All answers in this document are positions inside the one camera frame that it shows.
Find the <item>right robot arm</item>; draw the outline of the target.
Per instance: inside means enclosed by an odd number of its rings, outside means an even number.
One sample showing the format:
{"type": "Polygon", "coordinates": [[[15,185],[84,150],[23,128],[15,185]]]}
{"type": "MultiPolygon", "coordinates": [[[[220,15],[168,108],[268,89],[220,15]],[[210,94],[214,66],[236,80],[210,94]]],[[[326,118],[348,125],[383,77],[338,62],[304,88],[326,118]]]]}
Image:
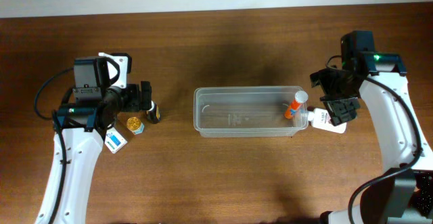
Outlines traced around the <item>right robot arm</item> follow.
{"type": "Polygon", "coordinates": [[[340,44],[341,67],[312,73],[311,84],[322,88],[334,126],[354,120],[365,102],[383,173],[359,186],[346,209],[322,213],[320,223],[431,223],[432,149],[411,104],[401,56],[378,52],[370,31],[352,31],[340,44]]]}

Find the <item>orange tablet tube white cap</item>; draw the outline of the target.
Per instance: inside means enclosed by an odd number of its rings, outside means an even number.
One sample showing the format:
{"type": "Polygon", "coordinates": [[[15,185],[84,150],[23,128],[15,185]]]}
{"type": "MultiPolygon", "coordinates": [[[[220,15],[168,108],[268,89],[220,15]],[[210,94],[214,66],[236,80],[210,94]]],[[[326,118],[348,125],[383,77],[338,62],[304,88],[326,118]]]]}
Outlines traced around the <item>orange tablet tube white cap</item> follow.
{"type": "Polygon", "coordinates": [[[294,95],[294,99],[293,99],[292,103],[288,106],[288,109],[286,110],[284,116],[287,119],[293,118],[296,115],[299,108],[305,102],[307,102],[308,98],[309,98],[309,96],[308,96],[307,92],[297,91],[294,95]]]}

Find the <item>white pump bottle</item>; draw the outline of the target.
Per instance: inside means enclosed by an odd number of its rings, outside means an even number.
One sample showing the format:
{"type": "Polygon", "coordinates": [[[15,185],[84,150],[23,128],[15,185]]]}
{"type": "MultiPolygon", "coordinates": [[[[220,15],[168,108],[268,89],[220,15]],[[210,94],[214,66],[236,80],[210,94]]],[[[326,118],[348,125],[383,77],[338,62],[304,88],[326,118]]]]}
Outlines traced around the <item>white pump bottle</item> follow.
{"type": "Polygon", "coordinates": [[[328,111],[325,109],[315,108],[313,111],[308,110],[306,114],[311,126],[316,129],[339,134],[346,132],[347,124],[343,123],[341,125],[334,126],[331,122],[331,117],[328,111]]]}

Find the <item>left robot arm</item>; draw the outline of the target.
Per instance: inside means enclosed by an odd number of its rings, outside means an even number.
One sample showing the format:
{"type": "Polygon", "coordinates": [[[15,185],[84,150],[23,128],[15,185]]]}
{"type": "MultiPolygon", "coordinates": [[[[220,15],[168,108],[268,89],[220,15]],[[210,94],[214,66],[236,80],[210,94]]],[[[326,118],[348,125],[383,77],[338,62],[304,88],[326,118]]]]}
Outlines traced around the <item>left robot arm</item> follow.
{"type": "Polygon", "coordinates": [[[77,58],[70,71],[74,85],[48,118],[53,123],[53,161],[36,223],[84,223],[95,165],[105,145],[117,150],[114,136],[121,112],[145,112],[160,122],[150,82],[130,84],[127,53],[77,58]]]}

